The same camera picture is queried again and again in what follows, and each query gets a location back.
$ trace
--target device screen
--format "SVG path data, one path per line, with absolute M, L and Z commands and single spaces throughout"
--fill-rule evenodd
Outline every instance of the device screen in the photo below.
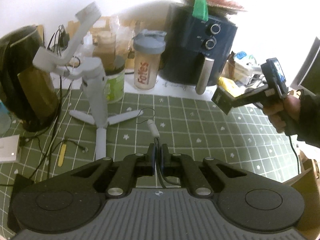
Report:
M 278 77 L 281 83 L 285 82 L 285 77 L 282 71 L 282 68 L 280 66 L 280 63 L 278 61 L 274 61 L 273 64 L 276 67 L 277 73 L 278 73 Z

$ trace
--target gray ribbed panel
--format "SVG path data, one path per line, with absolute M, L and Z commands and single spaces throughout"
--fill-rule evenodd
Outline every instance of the gray ribbed panel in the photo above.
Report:
M 306 240 L 295 229 L 256 234 L 225 221 L 211 201 L 186 189 L 133 189 L 110 200 L 93 221 L 72 232 L 45 235 L 22 231 L 14 240 Z

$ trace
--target table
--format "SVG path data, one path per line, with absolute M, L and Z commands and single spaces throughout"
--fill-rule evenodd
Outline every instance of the table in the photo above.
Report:
M 63 116 L 68 99 L 62 107 Z M 122 160 L 126 155 L 146 153 L 153 142 L 146 119 L 153 119 L 160 132 L 162 143 L 167 143 L 171 153 L 183 153 L 201 161 L 205 157 L 218 158 L 251 172 L 255 172 L 279 182 L 297 175 L 297 163 L 291 150 L 289 139 L 284 134 L 277 134 L 262 111 L 250 106 L 233 109 L 228 116 L 211 101 L 175 98 L 145 94 L 125 93 L 123 100 L 109 105 L 109 114 L 144 109 L 144 114 L 137 119 L 109 126 L 107 128 L 107 156 L 114 161 Z M 80 90 L 73 90 L 70 109 L 90 113 L 89 103 Z M 47 149 L 52 127 L 40 135 L 41 147 Z M 12 119 L 11 128 L 3 136 L 21 134 L 28 136 L 16 118 Z M 56 139 L 56 145 L 68 137 L 88 152 L 83 152 L 73 143 L 67 143 L 64 162 L 58 166 L 59 147 L 53 152 L 50 177 L 94 161 L 96 128 L 84 124 L 67 114 Z M 29 177 L 39 164 L 41 151 L 36 139 L 23 147 L 19 163 L 0 165 L 0 183 L 13 183 L 15 174 Z M 35 181 L 44 180 L 47 175 L 48 161 L 35 175 Z M 138 179 L 137 187 L 160 187 L 156 177 Z M 0 188 L 0 212 L 2 223 L 0 235 L 8 238 L 13 232 L 7 227 L 7 212 L 12 188 Z

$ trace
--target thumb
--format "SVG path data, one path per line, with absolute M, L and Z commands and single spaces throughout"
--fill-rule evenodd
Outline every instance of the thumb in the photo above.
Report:
M 301 103 L 300 99 L 288 95 L 283 101 L 284 110 L 291 116 L 294 120 L 299 121 Z

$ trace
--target air fryer handle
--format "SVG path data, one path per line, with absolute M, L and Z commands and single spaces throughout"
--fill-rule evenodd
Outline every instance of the air fryer handle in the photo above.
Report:
M 284 133 L 286 136 L 294 135 L 298 133 L 298 123 L 291 117 L 286 111 L 278 113 L 281 120 L 285 122 Z
M 205 92 L 205 88 L 207 87 L 210 73 L 213 67 L 214 59 L 212 58 L 204 58 L 202 70 L 198 79 L 198 83 L 196 85 L 196 93 L 198 95 L 202 95 Z

